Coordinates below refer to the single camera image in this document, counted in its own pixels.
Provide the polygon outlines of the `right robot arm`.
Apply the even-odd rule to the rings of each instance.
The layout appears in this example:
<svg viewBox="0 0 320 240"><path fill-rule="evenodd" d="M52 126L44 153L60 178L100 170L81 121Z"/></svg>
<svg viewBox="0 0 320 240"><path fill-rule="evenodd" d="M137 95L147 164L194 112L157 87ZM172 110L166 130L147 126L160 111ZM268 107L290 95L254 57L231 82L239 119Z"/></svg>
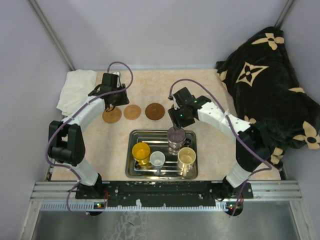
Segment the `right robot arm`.
<svg viewBox="0 0 320 240"><path fill-rule="evenodd" d="M267 162L271 157L271 139L263 124L241 120L225 111L220 103L203 95L195 97L186 87L176 93L170 92L168 98L173 101L168 114L175 129L200 121L235 141L236 163L222 180L219 198L235 198L260 164L264 163L268 170L271 169Z"/></svg>

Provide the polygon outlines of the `cream mug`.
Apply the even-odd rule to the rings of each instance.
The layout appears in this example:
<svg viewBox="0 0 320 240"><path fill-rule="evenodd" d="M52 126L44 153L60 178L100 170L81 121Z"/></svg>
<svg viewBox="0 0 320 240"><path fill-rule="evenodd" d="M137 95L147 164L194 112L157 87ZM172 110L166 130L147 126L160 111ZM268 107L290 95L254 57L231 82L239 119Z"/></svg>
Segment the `cream mug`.
<svg viewBox="0 0 320 240"><path fill-rule="evenodd" d="M181 169L183 177L186 177L187 173L192 169L196 158L196 152L190 147L183 147L179 150L177 155L177 167Z"/></svg>

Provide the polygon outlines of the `purple glass mug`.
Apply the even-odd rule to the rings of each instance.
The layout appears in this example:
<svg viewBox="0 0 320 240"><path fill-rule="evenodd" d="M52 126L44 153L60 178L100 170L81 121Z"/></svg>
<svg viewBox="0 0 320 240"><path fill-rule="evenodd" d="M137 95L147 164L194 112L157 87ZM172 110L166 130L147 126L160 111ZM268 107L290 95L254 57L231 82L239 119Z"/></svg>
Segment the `purple glass mug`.
<svg viewBox="0 0 320 240"><path fill-rule="evenodd" d="M167 140L168 151L172 155L177 155L181 148L187 147L191 143L191 140L187 138L187 134L182 128L169 128L167 131Z"/></svg>

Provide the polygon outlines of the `woven coaster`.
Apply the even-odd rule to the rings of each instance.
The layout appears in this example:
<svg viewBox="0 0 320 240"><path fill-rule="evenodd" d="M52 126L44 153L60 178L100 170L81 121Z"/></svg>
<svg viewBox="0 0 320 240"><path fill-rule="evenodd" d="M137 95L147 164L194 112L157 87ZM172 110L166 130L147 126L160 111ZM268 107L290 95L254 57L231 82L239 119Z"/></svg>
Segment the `woven coaster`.
<svg viewBox="0 0 320 240"><path fill-rule="evenodd" d="M121 119L121 117L122 112L118 107L116 107L112 111L104 111L102 114L102 119L108 124L118 122Z"/></svg>
<svg viewBox="0 0 320 240"><path fill-rule="evenodd" d="M141 108L136 104L130 104L124 109L123 115L128 120L135 120L141 115Z"/></svg>

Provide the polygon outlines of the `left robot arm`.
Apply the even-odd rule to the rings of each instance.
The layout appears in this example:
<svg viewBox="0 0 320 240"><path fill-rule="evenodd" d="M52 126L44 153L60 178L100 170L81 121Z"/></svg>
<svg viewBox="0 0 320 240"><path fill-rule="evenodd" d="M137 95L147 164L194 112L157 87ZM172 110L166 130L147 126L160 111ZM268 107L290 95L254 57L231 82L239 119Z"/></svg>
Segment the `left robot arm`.
<svg viewBox="0 0 320 240"><path fill-rule="evenodd" d="M126 85L121 83L120 73L105 72L81 106L71 116L52 121L48 129L47 159L53 166L69 169L78 178L76 197L98 199L104 194L101 175L85 158L86 147L83 132L89 124L107 109L129 104Z"/></svg>

